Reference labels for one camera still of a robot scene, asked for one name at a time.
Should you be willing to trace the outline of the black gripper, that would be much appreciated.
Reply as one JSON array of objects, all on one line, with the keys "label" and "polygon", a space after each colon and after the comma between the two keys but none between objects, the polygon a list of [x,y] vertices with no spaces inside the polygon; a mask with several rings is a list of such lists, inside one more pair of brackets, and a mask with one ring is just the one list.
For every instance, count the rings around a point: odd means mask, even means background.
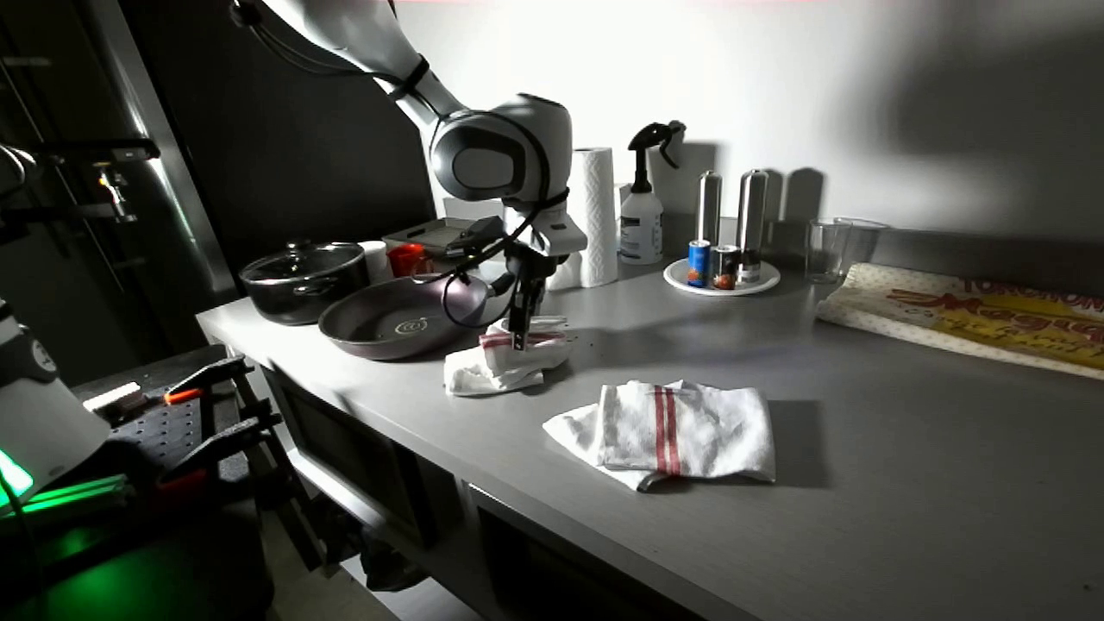
[{"label": "black gripper", "polygon": [[514,276],[514,298],[508,328],[514,350],[526,350],[533,328],[533,304],[542,302],[546,280],[574,255],[587,249],[587,235],[566,214],[564,205],[542,210],[508,210],[508,270]]}]

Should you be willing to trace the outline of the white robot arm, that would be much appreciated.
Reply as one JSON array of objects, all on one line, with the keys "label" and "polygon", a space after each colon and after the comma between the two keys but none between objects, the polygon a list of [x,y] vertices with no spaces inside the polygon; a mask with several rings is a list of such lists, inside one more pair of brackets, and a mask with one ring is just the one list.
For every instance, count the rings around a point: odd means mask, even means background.
[{"label": "white robot arm", "polygon": [[395,0],[230,0],[235,20],[266,48],[278,44],[266,20],[277,19],[314,48],[368,76],[421,129],[423,168],[456,201],[502,201],[514,228],[491,244],[514,276],[508,333],[527,343],[546,280],[587,244],[566,214],[574,168],[574,121],[557,99],[519,92],[476,111],[456,99],[433,64],[406,41]]}]

